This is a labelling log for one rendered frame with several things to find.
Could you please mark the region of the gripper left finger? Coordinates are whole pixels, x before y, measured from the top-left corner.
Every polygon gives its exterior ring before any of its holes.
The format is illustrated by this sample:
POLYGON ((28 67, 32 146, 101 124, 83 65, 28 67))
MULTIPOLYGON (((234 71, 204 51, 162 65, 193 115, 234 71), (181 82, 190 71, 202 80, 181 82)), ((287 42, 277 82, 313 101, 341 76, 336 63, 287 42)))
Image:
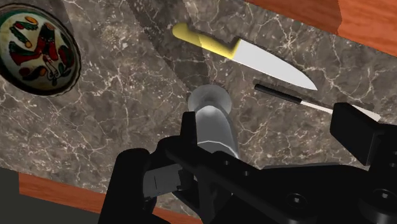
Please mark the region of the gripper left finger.
POLYGON ((277 224, 165 154, 166 147, 191 153, 196 145, 195 113, 185 112, 180 135, 161 139, 154 153, 143 148, 121 152, 113 167, 98 224, 171 224, 154 215, 157 197, 144 194, 151 187, 161 194, 175 195, 200 216, 203 224, 277 224))

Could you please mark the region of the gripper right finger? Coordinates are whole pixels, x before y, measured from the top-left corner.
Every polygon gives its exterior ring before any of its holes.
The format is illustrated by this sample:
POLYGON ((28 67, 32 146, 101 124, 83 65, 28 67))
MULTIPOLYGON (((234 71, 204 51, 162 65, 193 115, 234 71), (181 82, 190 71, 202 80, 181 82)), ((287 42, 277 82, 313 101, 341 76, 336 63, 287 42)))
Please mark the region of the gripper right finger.
POLYGON ((373 224, 397 224, 397 125, 379 123, 346 102, 334 104, 331 135, 364 166, 358 207, 373 224))

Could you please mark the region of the grey metal vase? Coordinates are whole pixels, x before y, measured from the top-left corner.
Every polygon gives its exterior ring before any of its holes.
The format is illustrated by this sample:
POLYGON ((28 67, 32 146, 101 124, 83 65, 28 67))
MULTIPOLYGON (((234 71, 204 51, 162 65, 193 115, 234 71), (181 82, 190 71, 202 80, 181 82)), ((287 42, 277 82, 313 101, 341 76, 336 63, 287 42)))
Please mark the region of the grey metal vase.
POLYGON ((188 110, 195 113, 198 145, 206 151, 224 151, 240 159, 238 140, 229 117, 232 100, 218 85, 201 85, 188 98, 188 110))

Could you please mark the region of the painted white plate, dark rim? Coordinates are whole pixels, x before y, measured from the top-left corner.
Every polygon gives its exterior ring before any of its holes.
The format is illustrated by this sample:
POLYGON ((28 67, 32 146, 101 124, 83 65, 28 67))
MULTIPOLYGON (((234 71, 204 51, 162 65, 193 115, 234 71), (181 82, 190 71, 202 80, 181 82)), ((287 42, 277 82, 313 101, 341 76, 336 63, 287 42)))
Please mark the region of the painted white plate, dark rim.
POLYGON ((80 78, 73 34, 51 13, 31 4, 0 6, 0 76, 32 95, 56 97, 80 78))

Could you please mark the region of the black-handled thin knife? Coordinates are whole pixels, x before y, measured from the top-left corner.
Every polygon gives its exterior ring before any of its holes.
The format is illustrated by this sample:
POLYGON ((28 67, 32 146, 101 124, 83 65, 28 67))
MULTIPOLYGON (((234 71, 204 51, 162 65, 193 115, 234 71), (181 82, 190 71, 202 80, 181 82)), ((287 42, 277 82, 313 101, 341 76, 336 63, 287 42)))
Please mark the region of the black-handled thin knife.
MULTIPOLYGON (((292 102, 292 103, 295 103, 295 104, 298 104, 298 105, 304 105, 304 106, 308 106, 310 108, 318 109, 320 111, 327 112, 327 113, 329 113, 331 115, 333 114, 333 110, 332 109, 329 109, 329 108, 326 108, 326 107, 323 107, 323 106, 320 106, 320 105, 317 105, 317 104, 313 104, 313 103, 310 103, 310 102, 307 102, 307 101, 303 101, 301 98, 298 98, 298 97, 295 97, 295 96, 292 96, 292 95, 289 95, 289 94, 282 93, 282 92, 280 92, 278 90, 274 90, 272 88, 268 88, 268 87, 260 85, 260 84, 256 84, 254 86, 254 89, 257 90, 257 91, 266 93, 268 95, 272 95, 274 97, 278 97, 278 98, 283 99, 285 101, 289 101, 289 102, 292 102)), ((376 122, 378 122, 381 119, 381 116, 379 114, 377 114, 377 113, 374 113, 373 111, 369 111, 367 109, 361 108, 361 107, 356 106, 356 105, 354 105, 354 107, 356 109, 360 110, 362 113, 364 113, 367 116, 369 116, 370 118, 372 118, 373 120, 375 120, 376 122)))

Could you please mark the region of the yellow-handled kitchen knife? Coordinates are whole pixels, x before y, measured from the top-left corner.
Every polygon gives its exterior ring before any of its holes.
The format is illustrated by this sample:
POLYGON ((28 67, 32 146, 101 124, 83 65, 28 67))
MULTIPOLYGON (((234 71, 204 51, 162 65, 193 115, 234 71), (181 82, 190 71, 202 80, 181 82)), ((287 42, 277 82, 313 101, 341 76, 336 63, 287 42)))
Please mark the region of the yellow-handled kitchen knife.
POLYGON ((189 30, 186 23, 174 25, 172 33, 178 39, 199 46, 261 73, 265 73, 278 80, 309 90, 317 89, 314 82, 299 69, 243 39, 238 39, 236 44, 229 48, 210 36, 189 30))

